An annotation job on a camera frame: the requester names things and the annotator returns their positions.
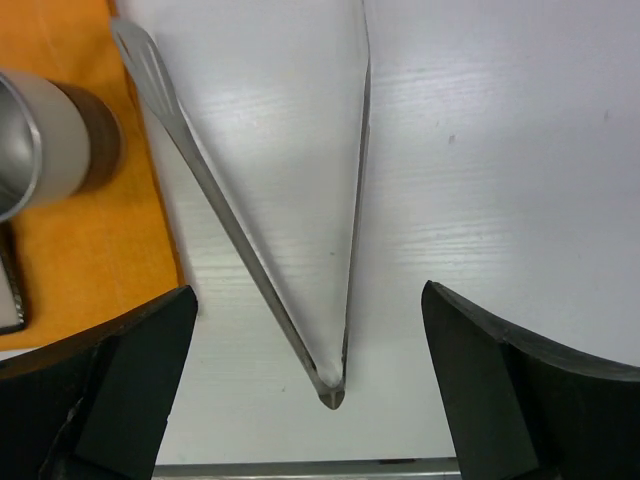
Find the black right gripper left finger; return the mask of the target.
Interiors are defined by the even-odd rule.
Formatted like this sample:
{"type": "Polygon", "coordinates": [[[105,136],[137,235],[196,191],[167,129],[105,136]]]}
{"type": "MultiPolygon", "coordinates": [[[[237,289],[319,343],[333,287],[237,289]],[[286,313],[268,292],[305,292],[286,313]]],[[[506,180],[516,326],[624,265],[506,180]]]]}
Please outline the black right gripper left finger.
{"type": "Polygon", "coordinates": [[[197,313],[180,287],[2,361],[2,478],[151,478],[197,313]]]}

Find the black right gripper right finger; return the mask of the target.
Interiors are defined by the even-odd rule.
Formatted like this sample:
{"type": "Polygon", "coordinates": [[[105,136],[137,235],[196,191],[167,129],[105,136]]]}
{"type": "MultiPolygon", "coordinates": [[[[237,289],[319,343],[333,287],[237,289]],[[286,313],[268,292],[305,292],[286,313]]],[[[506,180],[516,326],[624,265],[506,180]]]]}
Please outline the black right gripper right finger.
{"type": "Polygon", "coordinates": [[[462,478],[638,478],[638,368],[515,325],[440,283],[426,283],[421,309],[462,478]]]}

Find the stainless steel tongs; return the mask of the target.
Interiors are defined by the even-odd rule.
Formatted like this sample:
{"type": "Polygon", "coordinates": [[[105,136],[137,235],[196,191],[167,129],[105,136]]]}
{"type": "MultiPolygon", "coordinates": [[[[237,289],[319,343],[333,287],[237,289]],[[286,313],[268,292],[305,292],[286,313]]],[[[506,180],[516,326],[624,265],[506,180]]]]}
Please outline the stainless steel tongs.
{"type": "Polygon", "coordinates": [[[357,182],[341,345],[342,372],[340,381],[336,385],[330,385],[322,380],[311,352],[281,299],[276,283],[272,281],[265,270],[226,195],[219,186],[215,175],[207,166],[205,158],[188,126],[187,117],[180,108],[174,83],[156,43],[147,31],[137,24],[121,17],[113,17],[110,20],[112,37],[138,92],[184,159],[247,272],[301,363],[316,390],[319,400],[330,410],[338,409],[342,405],[346,394],[352,305],[354,285],[356,283],[361,212],[369,149],[372,56],[363,2],[359,3],[359,15],[362,20],[366,45],[366,70],[363,76],[357,182]]]}

